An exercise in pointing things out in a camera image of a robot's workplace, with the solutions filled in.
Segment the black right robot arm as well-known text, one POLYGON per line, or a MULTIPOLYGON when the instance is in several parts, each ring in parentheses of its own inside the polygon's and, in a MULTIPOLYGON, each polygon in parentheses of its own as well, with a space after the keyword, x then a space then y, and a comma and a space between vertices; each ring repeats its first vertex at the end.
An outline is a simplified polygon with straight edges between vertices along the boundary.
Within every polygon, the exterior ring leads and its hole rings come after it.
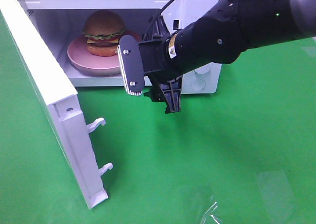
POLYGON ((182 76, 210 62, 230 64, 251 48, 314 37, 316 0, 219 0, 197 21, 140 44, 153 102, 180 111, 182 76))

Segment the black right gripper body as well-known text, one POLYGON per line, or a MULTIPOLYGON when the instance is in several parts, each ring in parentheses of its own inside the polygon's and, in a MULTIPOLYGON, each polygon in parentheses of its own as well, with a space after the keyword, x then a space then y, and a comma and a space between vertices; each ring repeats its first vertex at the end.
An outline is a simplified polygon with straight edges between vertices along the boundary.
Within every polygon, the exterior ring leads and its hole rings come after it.
POLYGON ((143 41, 139 44, 144 75, 147 76, 152 84, 152 87, 145 93, 152 102, 164 102, 160 97, 159 83, 175 79, 183 76, 171 60, 168 52, 168 44, 171 36, 165 37, 156 41, 143 41))

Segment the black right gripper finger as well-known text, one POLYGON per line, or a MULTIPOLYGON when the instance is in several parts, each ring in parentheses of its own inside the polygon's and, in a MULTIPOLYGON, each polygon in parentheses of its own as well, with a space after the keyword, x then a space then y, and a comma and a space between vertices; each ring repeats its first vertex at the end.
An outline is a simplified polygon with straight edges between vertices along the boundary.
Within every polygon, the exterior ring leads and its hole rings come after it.
POLYGON ((181 111, 182 79, 183 76, 179 76, 158 84, 160 97, 166 104, 165 114, 181 111))
POLYGON ((153 21, 153 25, 149 28, 149 32, 143 36, 143 41, 156 41, 169 37, 170 32, 164 21, 164 17, 160 15, 153 21))

